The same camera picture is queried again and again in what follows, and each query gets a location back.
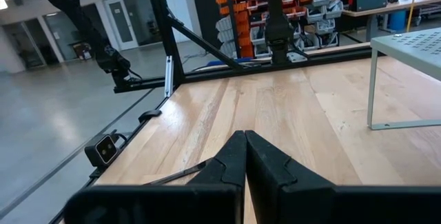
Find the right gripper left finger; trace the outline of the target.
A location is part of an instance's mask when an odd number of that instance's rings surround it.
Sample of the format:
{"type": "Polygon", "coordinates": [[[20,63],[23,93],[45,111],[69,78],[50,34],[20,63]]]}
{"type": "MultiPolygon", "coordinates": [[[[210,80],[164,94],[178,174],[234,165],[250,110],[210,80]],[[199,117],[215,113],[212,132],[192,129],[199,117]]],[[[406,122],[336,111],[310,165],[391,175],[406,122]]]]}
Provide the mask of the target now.
{"type": "Polygon", "coordinates": [[[97,185],[65,204],[65,223],[242,223],[247,139],[235,131],[184,185],[97,185]]]}

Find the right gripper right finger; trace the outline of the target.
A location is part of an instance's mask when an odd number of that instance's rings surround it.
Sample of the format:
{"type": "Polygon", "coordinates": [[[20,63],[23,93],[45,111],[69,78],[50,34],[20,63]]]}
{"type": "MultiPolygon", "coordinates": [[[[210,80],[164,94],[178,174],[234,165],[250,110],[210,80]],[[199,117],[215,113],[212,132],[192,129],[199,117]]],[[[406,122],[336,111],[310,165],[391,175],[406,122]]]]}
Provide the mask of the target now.
{"type": "Polygon", "coordinates": [[[336,185],[252,130],[247,180],[258,223],[439,223],[440,187],[336,185]]]}

